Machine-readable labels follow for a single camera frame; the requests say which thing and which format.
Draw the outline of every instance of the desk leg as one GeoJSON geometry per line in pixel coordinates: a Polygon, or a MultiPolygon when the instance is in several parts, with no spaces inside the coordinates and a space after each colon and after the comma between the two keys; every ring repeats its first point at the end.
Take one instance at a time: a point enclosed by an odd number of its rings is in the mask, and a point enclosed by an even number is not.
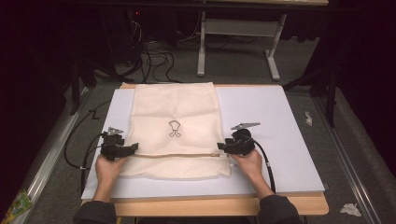
{"type": "Polygon", "coordinates": [[[206,13],[203,11],[201,14],[201,46],[198,56],[198,77],[205,75],[205,16],[206,13]]]}
{"type": "Polygon", "coordinates": [[[283,14],[280,17],[279,25],[276,27],[276,31],[273,37],[272,47],[270,50],[265,51],[265,56],[267,58],[268,65],[270,67],[273,81],[280,80],[280,76],[279,73],[277,72],[277,68],[274,60],[274,54],[277,47],[277,43],[279,42],[280,35],[282,34],[283,26],[285,25],[286,16],[287,16],[286,14],[283,14]]]}

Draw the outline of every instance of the cloth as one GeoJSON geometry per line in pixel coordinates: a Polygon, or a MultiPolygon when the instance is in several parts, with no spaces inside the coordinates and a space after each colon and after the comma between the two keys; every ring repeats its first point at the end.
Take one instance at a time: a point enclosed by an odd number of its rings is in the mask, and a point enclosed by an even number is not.
{"type": "Polygon", "coordinates": [[[213,83],[137,85],[125,144],[139,143],[120,176],[197,179],[231,174],[213,83]]]}
{"type": "MultiPolygon", "coordinates": [[[[260,208],[261,211],[258,214],[260,224],[302,223],[296,208],[285,197],[278,195],[268,196],[260,201],[260,208]]],[[[117,221],[114,204],[100,202],[84,203],[79,208],[73,220],[74,224],[115,224],[117,221]]]]}

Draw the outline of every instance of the folded fabric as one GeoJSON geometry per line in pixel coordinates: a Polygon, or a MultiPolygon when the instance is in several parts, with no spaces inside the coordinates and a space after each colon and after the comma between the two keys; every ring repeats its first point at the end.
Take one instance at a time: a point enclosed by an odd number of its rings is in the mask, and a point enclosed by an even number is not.
{"type": "Polygon", "coordinates": [[[126,145],[139,149],[120,175],[205,178],[231,174],[213,83],[137,85],[126,145]]]}

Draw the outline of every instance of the black sleeve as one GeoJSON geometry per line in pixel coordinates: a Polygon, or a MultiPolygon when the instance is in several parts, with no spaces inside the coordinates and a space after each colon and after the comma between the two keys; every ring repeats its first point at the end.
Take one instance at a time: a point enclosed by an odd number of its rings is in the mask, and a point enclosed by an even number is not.
{"type": "Polygon", "coordinates": [[[270,195],[260,201],[260,224],[301,224],[297,209],[286,197],[270,195]]]}
{"type": "Polygon", "coordinates": [[[114,204],[98,201],[84,203],[73,217],[74,224],[115,224],[116,222],[114,204]]]}

